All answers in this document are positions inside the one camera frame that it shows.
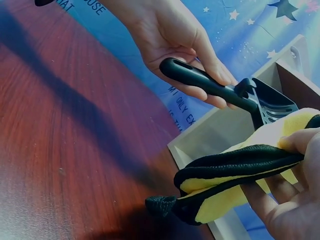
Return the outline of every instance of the wooden table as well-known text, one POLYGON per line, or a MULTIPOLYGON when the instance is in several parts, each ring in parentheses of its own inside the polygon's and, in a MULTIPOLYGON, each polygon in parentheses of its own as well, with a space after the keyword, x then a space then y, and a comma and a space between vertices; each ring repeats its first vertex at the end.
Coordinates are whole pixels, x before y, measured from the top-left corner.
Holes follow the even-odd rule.
POLYGON ((200 240, 155 220, 178 194, 160 100, 57 4, 0 1, 0 239, 200 240))

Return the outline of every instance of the blue tablecloth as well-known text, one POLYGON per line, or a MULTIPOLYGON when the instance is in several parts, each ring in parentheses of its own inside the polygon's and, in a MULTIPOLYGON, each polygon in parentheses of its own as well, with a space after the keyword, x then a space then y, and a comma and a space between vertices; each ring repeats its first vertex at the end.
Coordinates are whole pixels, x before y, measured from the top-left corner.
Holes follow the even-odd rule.
MULTIPOLYGON (((181 131, 189 127, 186 118, 190 114, 197 120, 212 109, 212 106, 181 92, 170 91, 167 83, 149 72, 127 29, 99 2, 56 2, 161 99, 181 131), (187 110, 180 110, 182 105, 187 110)), ((238 80, 252 75, 273 53, 280 51, 298 34, 302 34, 308 44, 311 80, 320 84, 319 0, 183 2, 205 27, 218 57, 238 80)), ((235 210, 253 240, 272 239, 250 206, 246 204, 235 210)))

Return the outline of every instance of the black handle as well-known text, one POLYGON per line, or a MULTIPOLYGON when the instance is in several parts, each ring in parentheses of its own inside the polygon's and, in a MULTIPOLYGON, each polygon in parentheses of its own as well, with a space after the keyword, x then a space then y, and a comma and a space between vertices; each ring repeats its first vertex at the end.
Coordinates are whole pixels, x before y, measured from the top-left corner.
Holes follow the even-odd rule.
POLYGON ((173 57, 168 57, 160 63, 160 71, 168 78, 189 86, 196 86, 203 89, 207 94, 219 96, 226 102, 241 109, 253 113, 258 104, 249 99, 248 95, 243 95, 240 83, 235 87, 232 85, 223 86, 210 77, 205 71, 193 67, 173 57))

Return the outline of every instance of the yellow cloth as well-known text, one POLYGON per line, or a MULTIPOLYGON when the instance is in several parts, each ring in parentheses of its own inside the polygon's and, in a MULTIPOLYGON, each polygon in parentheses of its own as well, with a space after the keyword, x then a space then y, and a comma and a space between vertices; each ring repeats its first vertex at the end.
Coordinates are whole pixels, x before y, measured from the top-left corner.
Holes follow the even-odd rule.
MULTIPOLYGON (((279 146, 278 144, 281 137, 289 136, 298 130, 306 128, 308 122, 314 116, 319 114, 320 111, 316 109, 300 109, 273 123, 260 127, 246 141, 230 147, 229 149, 224 151, 224 153, 242 149, 244 147, 252 145, 269 145, 281 148, 281 146, 279 146)), ((292 184, 297 182, 295 176, 293 175, 290 169, 284 171, 281 175, 292 184)), ((179 199, 191 197, 207 189, 213 188, 219 183, 223 183, 235 178, 237 177, 227 176, 212 179, 186 179, 180 185, 180 189, 188 194, 184 197, 178 198, 177 201, 179 199)), ((258 180, 257 183, 262 187, 262 189, 266 193, 270 193, 270 190, 264 179, 258 180)), ((211 222, 224 216, 232 208, 243 205, 245 203, 247 203, 247 199, 243 194, 240 186, 234 186, 205 199, 203 204, 199 208, 195 221, 203 224, 211 222)))

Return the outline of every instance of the black plastic scoop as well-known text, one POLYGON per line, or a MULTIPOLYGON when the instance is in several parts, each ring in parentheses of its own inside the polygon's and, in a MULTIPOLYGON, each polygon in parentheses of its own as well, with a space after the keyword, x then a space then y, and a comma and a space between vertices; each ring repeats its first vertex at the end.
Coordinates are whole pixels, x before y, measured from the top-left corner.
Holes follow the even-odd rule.
POLYGON ((257 78, 244 78, 236 86, 223 86, 205 71, 172 57, 164 59, 159 68, 172 80, 199 87, 209 95, 219 96, 246 110, 256 130, 298 110, 292 100, 257 78))

